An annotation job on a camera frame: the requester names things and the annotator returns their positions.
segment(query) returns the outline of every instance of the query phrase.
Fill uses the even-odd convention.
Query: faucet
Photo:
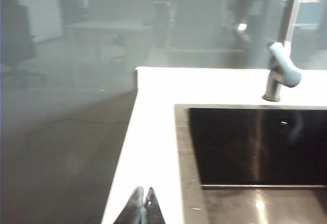
[[[297,86],[302,75],[300,69],[294,66],[282,43],[273,43],[269,46],[269,50],[273,55],[273,59],[270,62],[270,73],[263,99],[278,102],[280,100],[281,86]]]

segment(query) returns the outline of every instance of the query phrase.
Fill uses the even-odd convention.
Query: kitchen counter
[[[111,224],[136,186],[153,187],[166,224],[183,223],[175,104],[326,106],[327,71],[303,70],[294,88],[282,87],[281,101],[264,94],[265,69],[138,67],[138,92],[102,223]]]

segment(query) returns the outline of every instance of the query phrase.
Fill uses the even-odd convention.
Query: glass surface
[[[3,223],[99,222],[135,68],[267,68],[287,4],[1,0]]]
[[[291,58],[302,69],[327,69],[327,0],[300,0]]]

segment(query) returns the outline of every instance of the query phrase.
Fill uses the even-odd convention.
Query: black sink basin
[[[175,105],[184,223],[327,223],[327,108]]]
[[[190,108],[202,185],[326,185],[327,110]]]

